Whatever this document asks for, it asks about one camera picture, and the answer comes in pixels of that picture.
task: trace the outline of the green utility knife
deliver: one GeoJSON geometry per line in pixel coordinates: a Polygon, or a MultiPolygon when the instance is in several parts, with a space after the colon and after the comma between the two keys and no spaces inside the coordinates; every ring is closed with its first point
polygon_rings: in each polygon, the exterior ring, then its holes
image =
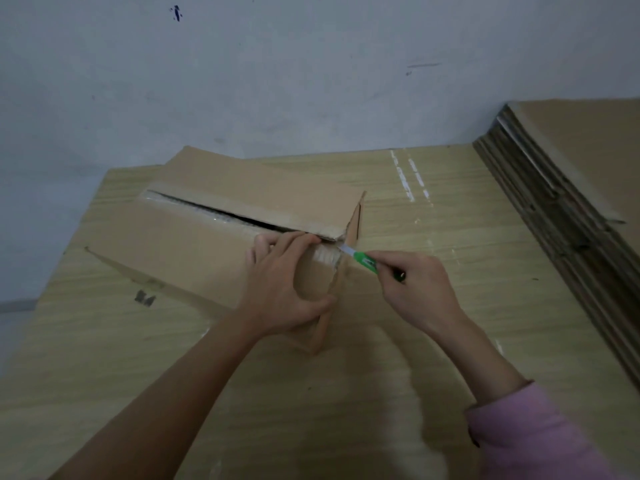
{"type": "MultiPolygon", "coordinates": [[[[342,243],[338,247],[343,253],[348,254],[349,256],[354,258],[357,262],[359,262],[361,265],[366,267],[368,270],[373,271],[376,274],[378,273],[375,259],[367,256],[361,251],[356,251],[355,249],[348,247],[345,243],[342,243]]],[[[396,279],[397,282],[402,283],[405,277],[406,277],[406,274],[404,271],[402,271],[401,269],[394,268],[394,278],[396,279]]]]}

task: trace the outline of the wooden table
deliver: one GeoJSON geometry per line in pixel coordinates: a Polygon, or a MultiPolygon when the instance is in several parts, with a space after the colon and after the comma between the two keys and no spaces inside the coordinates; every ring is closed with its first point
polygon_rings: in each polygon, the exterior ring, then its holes
{"type": "MultiPolygon", "coordinates": [[[[389,150],[264,163],[366,189],[359,249],[440,257],[462,305],[508,359],[613,462],[640,473],[640,398],[475,151],[394,154],[414,201],[389,150]]],[[[83,250],[156,170],[108,172],[40,298],[0,382],[0,477],[51,473],[208,329],[168,298],[136,303],[140,287],[83,250]]],[[[324,351],[310,358],[277,337],[261,342],[179,477],[472,478],[478,455],[461,414],[471,402],[443,354],[352,266],[324,351]]]]}

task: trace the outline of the pink shirt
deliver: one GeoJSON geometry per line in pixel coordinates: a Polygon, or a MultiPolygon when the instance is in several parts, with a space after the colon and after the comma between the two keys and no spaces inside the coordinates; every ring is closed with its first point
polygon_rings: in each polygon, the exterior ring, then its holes
{"type": "Polygon", "coordinates": [[[615,480],[607,460],[535,383],[466,412],[483,480],[615,480]]]}

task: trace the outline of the left hand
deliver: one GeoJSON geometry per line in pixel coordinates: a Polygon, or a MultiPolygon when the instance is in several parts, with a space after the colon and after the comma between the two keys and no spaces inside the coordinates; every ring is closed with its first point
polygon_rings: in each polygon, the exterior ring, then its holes
{"type": "Polygon", "coordinates": [[[247,286],[237,312],[250,320],[261,336],[308,322],[334,306],[336,298],[330,294],[308,301],[293,288],[302,254],[320,241],[304,232],[265,233],[256,236],[247,250],[247,286]]]}

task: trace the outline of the hand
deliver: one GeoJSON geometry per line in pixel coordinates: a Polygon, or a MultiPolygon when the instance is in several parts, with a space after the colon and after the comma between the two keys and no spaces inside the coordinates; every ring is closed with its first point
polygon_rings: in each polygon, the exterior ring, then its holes
{"type": "Polygon", "coordinates": [[[288,330],[329,311],[336,298],[325,295],[307,301],[293,288],[298,261],[320,238],[304,232],[265,233],[256,236],[246,252],[247,286],[237,307],[252,321],[260,336],[288,330]]]}
{"type": "Polygon", "coordinates": [[[367,252],[378,262],[378,279],[388,304],[405,321],[439,339],[470,322],[439,259],[402,251],[367,252]],[[392,267],[406,273],[402,283],[394,279],[392,267]]]}

